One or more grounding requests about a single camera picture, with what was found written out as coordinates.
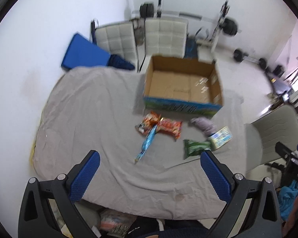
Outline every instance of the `metal screw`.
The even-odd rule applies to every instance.
[[[65,174],[59,174],[59,175],[57,176],[57,179],[58,179],[58,180],[64,180],[65,177],[66,177]]]
[[[242,180],[242,179],[244,178],[244,176],[243,176],[242,174],[236,174],[236,175],[235,175],[235,178],[236,178],[237,180]]]
[[[270,179],[269,177],[266,177],[266,178],[265,178],[265,182],[267,182],[267,183],[271,183],[271,179]]]
[[[32,177],[32,178],[29,179],[29,183],[35,183],[36,180],[37,179],[35,177]]]

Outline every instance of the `small printed box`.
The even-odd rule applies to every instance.
[[[208,140],[211,142],[212,150],[217,150],[226,144],[232,138],[232,134],[229,131],[228,127],[225,126],[217,133],[214,133],[212,136],[208,137]]]
[[[175,57],[151,57],[143,99],[150,109],[209,117],[223,106],[215,65]]]

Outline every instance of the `blue printed box side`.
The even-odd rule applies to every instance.
[[[144,96],[143,99],[145,101],[146,107],[150,109],[202,114],[205,116],[213,116],[222,108],[221,105],[215,105],[211,103],[199,104],[181,100],[155,98],[148,96]]]

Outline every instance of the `white cushioned chair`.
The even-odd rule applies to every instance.
[[[264,115],[251,124],[245,125],[247,162],[249,172],[259,165],[277,160],[275,145],[282,142],[296,151],[298,144],[298,120],[295,109],[284,105]]]
[[[146,55],[184,57],[188,21],[180,18],[147,18],[145,21]]]
[[[120,55],[132,63],[138,70],[138,51],[136,46],[134,26],[132,22],[120,22],[96,28],[97,45],[110,52]]]

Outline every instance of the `white floor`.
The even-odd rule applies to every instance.
[[[143,60],[143,47],[139,50],[139,60],[142,63]],[[209,58],[203,58],[203,48],[198,50],[200,61],[209,61]],[[252,123],[259,119],[261,115],[268,111],[271,105],[270,99],[267,94],[272,92],[271,86],[265,77],[262,69],[255,63],[244,61],[242,63],[236,63],[233,59],[233,53],[227,50],[217,49],[215,51],[216,66],[220,75],[223,89],[234,90],[237,94],[244,98],[242,104],[243,120],[244,123]],[[150,56],[146,57],[141,72],[145,72],[150,61]],[[274,173],[270,173],[271,169],[262,165],[252,170],[251,179],[262,180],[263,175],[267,173],[267,176],[279,178],[278,170]],[[248,199],[242,212],[230,234],[230,237],[236,235],[242,226],[243,220],[246,216],[251,200]],[[199,220],[205,227],[210,228],[215,219],[203,219]]]

